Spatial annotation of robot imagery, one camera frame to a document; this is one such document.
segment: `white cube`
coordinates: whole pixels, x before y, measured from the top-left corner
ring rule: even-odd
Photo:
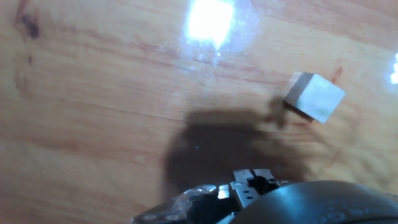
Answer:
[[[318,74],[303,72],[285,102],[313,119],[325,123],[345,92]]]

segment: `wooden table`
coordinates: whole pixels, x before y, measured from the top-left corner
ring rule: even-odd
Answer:
[[[242,168],[398,193],[397,10],[0,0],[0,222],[127,223]],[[325,124],[282,106],[294,72],[346,92]]]

